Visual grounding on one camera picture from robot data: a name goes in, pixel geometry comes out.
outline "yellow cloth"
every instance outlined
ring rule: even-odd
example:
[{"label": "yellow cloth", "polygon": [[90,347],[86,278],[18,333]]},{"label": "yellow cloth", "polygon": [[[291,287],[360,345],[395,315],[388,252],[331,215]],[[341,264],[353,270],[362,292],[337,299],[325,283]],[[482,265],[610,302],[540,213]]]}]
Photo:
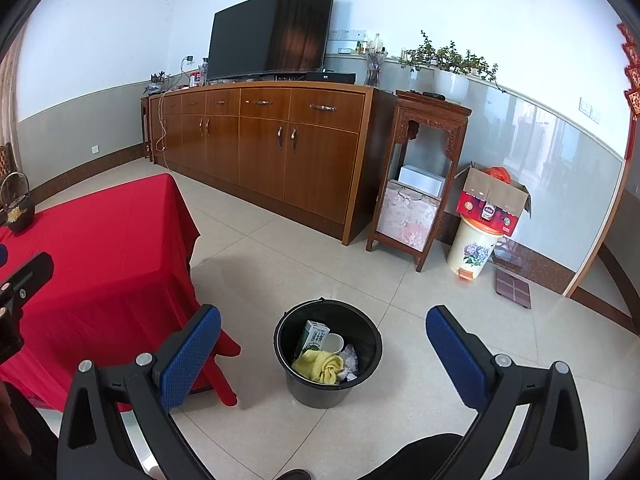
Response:
[{"label": "yellow cloth", "polygon": [[335,384],[338,381],[336,374],[343,370],[344,361],[340,356],[323,350],[307,350],[291,367],[316,383]]}]

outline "tile floor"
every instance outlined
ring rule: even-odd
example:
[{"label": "tile floor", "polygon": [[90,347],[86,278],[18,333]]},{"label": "tile floor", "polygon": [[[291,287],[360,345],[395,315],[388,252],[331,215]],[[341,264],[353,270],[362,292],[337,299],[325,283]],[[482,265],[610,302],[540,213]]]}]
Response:
[{"label": "tile floor", "polygon": [[[40,209],[129,180],[166,171],[137,160],[73,186]],[[474,412],[459,400],[424,335],[424,315],[446,304],[493,352],[524,365],[569,363],[587,426],[592,479],[603,479],[640,428],[640,339],[578,303],[531,285],[533,310],[495,294],[487,265],[473,283],[444,265],[436,243],[420,274],[387,248],[350,246],[194,180],[174,174],[202,236],[192,259],[198,298],[215,304],[242,345],[218,358],[239,397],[234,408],[215,393],[191,396],[175,410],[185,437],[218,480],[271,480],[290,468],[317,480],[355,480],[405,444],[441,432],[465,433]],[[382,361],[340,405],[315,410],[287,393],[272,330],[288,309],[319,296],[354,304],[378,325]],[[485,478],[506,462],[526,408]],[[52,427],[59,413],[47,413]],[[149,450],[131,414],[126,425],[142,459]]]},{"label": "tile floor", "polygon": [[631,316],[629,307],[626,306],[616,282],[598,256],[589,267],[587,274],[580,282],[580,286],[587,292],[614,306],[620,312]]}]

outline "black pants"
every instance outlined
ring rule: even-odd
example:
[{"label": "black pants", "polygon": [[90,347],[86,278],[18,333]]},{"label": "black pants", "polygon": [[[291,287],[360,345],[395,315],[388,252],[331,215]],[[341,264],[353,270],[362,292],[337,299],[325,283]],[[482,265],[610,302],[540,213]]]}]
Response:
[{"label": "black pants", "polygon": [[[55,480],[58,439],[38,410],[11,384],[5,385],[18,423],[31,443],[31,456],[22,453],[0,419],[0,480]],[[359,480],[429,480],[461,439],[445,433],[412,442]]]},{"label": "black pants", "polygon": [[20,450],[0,418],[0,479],[55,480],[58,438],[23,394],[12,384],[4,385],[18,424],[31,444],[31,456]]},{"label": "black pants", "polygon": [[461,439],[443,433],[412,442],[359,480],[430,480]]}]

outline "plastic bag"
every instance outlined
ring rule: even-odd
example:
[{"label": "plastic bag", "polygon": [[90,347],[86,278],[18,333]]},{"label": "plastic bag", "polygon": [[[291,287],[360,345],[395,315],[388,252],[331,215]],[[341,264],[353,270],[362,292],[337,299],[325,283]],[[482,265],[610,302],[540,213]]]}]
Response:
[{"label": "plastic bag", "polygon": [[344,361],[344,369],[337,374],[338,380],[340,382],[343,380],[353,381],[358,377],[358,355],[355,348],[349,344],[338,355]]}]

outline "tv screen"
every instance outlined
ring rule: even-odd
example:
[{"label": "tv screen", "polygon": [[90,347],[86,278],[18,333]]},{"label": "tv screen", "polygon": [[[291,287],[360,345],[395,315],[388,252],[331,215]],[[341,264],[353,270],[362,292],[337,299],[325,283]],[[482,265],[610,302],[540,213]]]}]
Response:
[{"label": "tv screen", "polygon": [[216,12],[207,79],[322,66],[334,0],[248,0]]}]

